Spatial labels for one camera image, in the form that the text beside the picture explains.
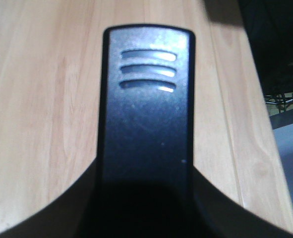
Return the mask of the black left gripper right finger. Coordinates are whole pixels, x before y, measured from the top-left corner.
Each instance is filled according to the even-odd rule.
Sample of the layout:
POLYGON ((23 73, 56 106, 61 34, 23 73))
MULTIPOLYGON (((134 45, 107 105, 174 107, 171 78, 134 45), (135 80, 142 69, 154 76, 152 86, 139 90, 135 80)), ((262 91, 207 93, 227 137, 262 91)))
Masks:
POLYGON ((196 238, 293 238, 293 234, 249 212, 193 168, 196 238))

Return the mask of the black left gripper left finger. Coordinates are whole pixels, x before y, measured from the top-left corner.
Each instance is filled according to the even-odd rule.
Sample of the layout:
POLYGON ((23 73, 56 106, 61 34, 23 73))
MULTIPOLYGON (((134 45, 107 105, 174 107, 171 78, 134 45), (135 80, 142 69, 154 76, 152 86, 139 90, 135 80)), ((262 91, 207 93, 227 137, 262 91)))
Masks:
POLYGON ((0 163, 0 238, 73 238, 94 189, 96 160, 0 163))

